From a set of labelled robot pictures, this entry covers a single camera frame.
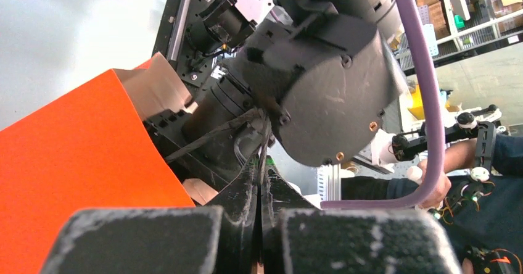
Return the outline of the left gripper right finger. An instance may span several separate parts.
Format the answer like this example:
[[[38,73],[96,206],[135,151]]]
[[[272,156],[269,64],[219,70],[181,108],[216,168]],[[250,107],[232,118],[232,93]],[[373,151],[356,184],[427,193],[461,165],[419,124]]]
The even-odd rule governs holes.
[[[319,210],[275,166],[261,187],[265,273],[461,273],[444,229],[414,209]]]

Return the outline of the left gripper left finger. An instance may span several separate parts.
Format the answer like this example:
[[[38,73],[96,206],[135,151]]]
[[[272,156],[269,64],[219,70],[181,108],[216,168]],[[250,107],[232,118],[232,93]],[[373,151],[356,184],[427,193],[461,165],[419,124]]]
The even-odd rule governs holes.
[[[254,164],[205,206],[85,209],[62,227],[43,273],[255,273]]]

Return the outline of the orange paper bag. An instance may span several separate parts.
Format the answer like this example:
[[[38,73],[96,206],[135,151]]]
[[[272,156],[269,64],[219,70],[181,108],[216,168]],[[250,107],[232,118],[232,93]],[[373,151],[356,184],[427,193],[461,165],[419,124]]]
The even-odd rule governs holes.
[[[161,54],[108,70],[1,132],[1,272],[43,273],[62,227],[85,209],[194,205],[143,121],[184,110]]]

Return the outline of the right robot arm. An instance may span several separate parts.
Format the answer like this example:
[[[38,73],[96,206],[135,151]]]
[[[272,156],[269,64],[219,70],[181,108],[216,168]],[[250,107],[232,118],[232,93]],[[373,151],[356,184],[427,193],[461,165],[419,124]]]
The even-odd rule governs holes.
[[[155,51],[189,91],[144,125],[167,164],[223,189],[277,142],[302,165],[355,157],[405,90],[396,0],[168,0]]]

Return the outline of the operator forearm dark sleeve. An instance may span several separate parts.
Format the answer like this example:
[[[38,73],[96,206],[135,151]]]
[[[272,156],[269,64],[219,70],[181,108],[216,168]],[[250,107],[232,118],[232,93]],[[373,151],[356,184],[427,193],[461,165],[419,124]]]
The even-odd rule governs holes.
[[[476,139],[469,139],[453,144],[445,152],[443,173],[439,183],[425,206],[438,204],[451,188],[447,173],[472,167],[476,151]],[[522,138],[517,136],[497,135],[493,148],[492,167],[500,176],[495,183],[503,189],[522,192]],[[407,178],[384,180],[370,176],[356,176],[342,179],[343,200],[383,200],[396,199],[414,192],[418,185]]]

